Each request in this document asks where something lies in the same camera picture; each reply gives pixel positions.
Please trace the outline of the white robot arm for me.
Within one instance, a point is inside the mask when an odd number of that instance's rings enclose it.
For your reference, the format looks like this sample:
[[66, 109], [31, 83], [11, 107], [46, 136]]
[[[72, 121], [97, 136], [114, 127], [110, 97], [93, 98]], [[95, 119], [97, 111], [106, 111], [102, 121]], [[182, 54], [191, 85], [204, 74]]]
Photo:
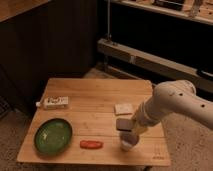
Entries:
[[155, 86], [152, 96], [136, 110], [132, 132], [140, 135], [171, 113], [187, 116], [213, 130], [213, 102], [198, 97], [190, 81], [177, 80]]

